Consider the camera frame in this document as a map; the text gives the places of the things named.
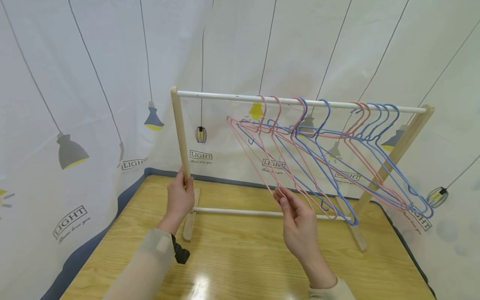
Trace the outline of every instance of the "white rod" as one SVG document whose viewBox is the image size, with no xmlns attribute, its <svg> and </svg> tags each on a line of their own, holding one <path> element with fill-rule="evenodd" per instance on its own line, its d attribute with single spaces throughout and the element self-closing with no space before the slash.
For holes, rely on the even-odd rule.
<svg viewBox="0 0 480 300">
<path fill-rule="evenodd" d="M 226 209 L 226 208 L 211 208 L 211 207 L 194 207 L 194 211 L 196 212 L 204 212 L 204 213 L 215 213 L 215 214 L 230 214 L 230 215 L 249 215 L 249 216 L 283 216 L 282 213 L 279 212 L 266 212 L 261 210 L 242 210 L 242 209 Z M 317 219 L 327 219 L 330 218 L 325 215 L 317 215 Z M 341 216 L 338 216 L 336 219 L 330 220 L 340 220 L 345 221 L 345 219 Z"/>
<path fill-rule="evenodd" d="M 178 96 L 186 97 L 186 98 L 203 98 L 203 99 L 218 99 L 218 100 L 232 100 L 232 101 L 242 101 L 242 102 L 263 102 L 260 96 L 244 96 L 244 95 L 231 95 L 231 94 L 215 94 L 215 93 L 200 93 L 200 92 L 190 92 L 190 91 L 178 91 Z M 281 104 L 287 105 L 301 105 L 301 103 L 297 99 L 293 98 L 279 98 Z M 265 101 L 267 103 L 277 103 L 277 100 L 273 97 L 265 97 Z M 320 106 L 320 107 L 327 107 L 327 104 L 323 101 L 311 101 L 306 100 L 308 106 Z M 331 108 L 349 108 L 349 109 L 358 109 L 360 106 L 354 103 L 348 102 L 328 102 Z M 385 110 L 385 108 L 376 107 L 375 105 L 369 104 L 368 107 L 371 110 Z M 402 107 L 397 106 L 398 111 L 400 112 L 408 112 L 408 113 L 416 113 L 416 114 L 424 114 L 427 112 L 425 108 L 409 108 L 409 107 Z M 392 107 L 387 107 L 388 111 L 395 112 L 395 109 Z"/>
</svg>

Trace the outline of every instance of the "right hand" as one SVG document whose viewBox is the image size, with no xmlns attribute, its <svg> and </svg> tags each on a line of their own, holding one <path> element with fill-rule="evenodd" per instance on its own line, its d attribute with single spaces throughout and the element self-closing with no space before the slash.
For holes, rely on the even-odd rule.
<svg viewBox="0 0 480 300">
<path fill-rule="evenodd" d="M 273 196 L 282 208 L 283 239 L 288 250 L 301 264 L 317 259 L 321 253 L 316 213 L 287 188 L 276 188 Z"/>
<path fill-rule="evenodd" d="M 302 265 L 310 281 L 310 287 L 334 287 L 337 284 L 337 277 L 318 246 L 316 213 L 284 187 L 276 188 L 273 196 L 282 207 L 285 245 Z"/>
</svg>

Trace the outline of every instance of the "white bottom bar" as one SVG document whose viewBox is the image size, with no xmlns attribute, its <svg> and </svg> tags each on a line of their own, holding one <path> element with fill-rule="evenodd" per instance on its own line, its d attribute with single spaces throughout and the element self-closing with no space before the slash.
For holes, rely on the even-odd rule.
<svg viewBox="0 0 480 300">
<path fill-rule="evenodd" d="M 280 212 L 266 212 L 261 210 L 242 210 L 242 209 L 226 209 L 226 208 L 210 208 L 210 207 L 208 208 L 194 207 L 193 210 L 196 212 L 214 213 L 214 214 L 249 215 L 249 216 L 283 216 L 283 214 Z M 345 219 L 341 216 L 338 216 L 336 219 L 330 219 L 325 215 L 317 215 L 317 219 L 345 221 Z"/>
</svg>

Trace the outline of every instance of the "sleeve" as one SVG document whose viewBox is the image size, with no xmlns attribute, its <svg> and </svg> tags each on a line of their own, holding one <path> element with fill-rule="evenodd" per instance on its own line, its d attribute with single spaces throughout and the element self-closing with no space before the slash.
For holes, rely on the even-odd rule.
<svg viewBox="0 0 480 300">
<path fill-rule="evenodd" d="M 152 300 L 160 289 L 174 256 L 171 235 L 157 228 L 150 229 L 103 299 Z"/>
<path fill-rule="evenodd" d="M 309 288 L 308 294 L 310 300 L 355 300 L 345 281 L 340 278 L 338 278 L 338 282 L 333 288 Z"/>
</svg>

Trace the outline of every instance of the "table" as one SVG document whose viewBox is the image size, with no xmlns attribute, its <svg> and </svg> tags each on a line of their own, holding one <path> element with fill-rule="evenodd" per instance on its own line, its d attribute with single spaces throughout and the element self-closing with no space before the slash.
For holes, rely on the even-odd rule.
<svg viewBox="0 0 480 300">
<path fill-rule="evenodd" d="M 163 216 L 171 180 L 146 178 L 61 300 L 102 299 Z M 195 186 L 202 188 L 199 206 L 280 211 L 265 189 L 203 181 Z M 360 226 L 366 253 L 357 250 L 345 222 L 318 221 L 322 252 L 356 298 L 434 300 L 378 205 L 367 205 Z M 197 213 L 192 241 L 179 242 L 191 256 L 186 265 L 172 265 L 157 299 L 308 299 L 307 278 L 283 243 L 281 218 Z"/>
</svg>

